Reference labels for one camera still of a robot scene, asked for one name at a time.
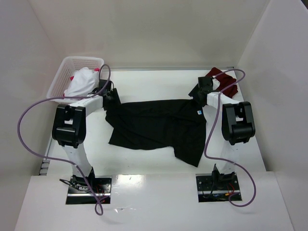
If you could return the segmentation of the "black t shirt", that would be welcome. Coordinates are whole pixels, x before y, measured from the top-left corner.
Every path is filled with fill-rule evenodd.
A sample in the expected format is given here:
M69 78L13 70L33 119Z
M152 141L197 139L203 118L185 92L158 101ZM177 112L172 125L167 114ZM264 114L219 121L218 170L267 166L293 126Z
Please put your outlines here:
M206 119L202 106L194 100L123 103L110 107L105 120L113 127L111 145L132 150L172 147L176 158L199 165Z

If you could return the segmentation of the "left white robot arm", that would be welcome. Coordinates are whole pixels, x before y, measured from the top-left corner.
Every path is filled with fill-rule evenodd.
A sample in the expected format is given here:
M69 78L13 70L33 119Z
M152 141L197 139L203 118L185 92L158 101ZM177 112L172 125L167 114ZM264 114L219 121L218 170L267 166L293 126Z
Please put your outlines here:
M84 148L86 117L109 106L120 105L117 89L112 81L100 80L99 86L87 98L56 108L52 138L58 142L73 162L71 185L87 187L86 181L94 188L97 184L94 169L87 159Z

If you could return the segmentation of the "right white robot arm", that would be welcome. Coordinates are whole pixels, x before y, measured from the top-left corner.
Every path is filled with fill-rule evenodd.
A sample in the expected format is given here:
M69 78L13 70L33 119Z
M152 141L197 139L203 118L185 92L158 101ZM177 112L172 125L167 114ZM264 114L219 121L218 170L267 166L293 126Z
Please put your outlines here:
M231 183L235 177L234 166L237 165L240 144L245 144L255 135L256 128L250 102L234 100L218 88L221 83L216 76L198 78L198 84L189 93L199 105L211 106L217 110L213 126L205 142L205 157L212 160L226 162L225 167L214 166L212 171L213 187L220 188ZM207 149L211 136L221 116L221 133L225 140L219 157L211 157Z

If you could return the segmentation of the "folded dark red t shirt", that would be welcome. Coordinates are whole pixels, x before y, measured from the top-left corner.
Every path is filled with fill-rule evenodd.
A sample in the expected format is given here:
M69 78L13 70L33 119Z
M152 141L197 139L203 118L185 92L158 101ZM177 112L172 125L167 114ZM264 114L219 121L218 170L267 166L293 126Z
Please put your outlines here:
M218 77L216 77L213 80L213 84L214 84L213 89L214 90L221 91L225 87L227 87L230 84L236 82L236 79L233 78L232 76L229 76L226 73L223 73L223 74L220 75L220 73L222 73L222 71L217 69L216 67L213 67L207 73L208 76L212 76L212 77L218 75ZM233 86L229 87L228 89L224 90L222 93L229 98L233 98L233 96L238 93L237 85L233 85Z

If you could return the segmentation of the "white plastic basket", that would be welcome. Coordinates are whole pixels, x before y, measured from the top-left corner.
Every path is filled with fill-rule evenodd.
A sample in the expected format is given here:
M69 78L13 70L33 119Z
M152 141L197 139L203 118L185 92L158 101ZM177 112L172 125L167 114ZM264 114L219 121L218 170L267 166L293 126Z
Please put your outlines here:
M74 73L83 68L95 70L100 69L104 64L102 58L87 56L67 56L63 59L58 71L47 92L46 98L63 97L64 91L68 88Z

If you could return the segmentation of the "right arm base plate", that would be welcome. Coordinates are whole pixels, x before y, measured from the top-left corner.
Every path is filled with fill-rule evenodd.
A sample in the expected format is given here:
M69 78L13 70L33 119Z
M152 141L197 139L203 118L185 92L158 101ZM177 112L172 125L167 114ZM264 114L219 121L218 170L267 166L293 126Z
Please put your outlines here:
M241 193L238 178L235 175L232 180L214 184L211 174L197 174L196 185L198 201L203 202L227 202L231 195L231 201L241 201Z

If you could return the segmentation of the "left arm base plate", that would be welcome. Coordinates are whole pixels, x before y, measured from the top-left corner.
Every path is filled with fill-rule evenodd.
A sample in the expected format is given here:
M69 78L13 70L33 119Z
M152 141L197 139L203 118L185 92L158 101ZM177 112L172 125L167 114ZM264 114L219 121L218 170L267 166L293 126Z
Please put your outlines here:
M96 204L96 199L85 183L77 183L71 177L70 180L60 179L61 182L68 185L66 196L66 205L93 205ZM110 204L111 200L111 176L96 176L92 187L96 196L102 204Z

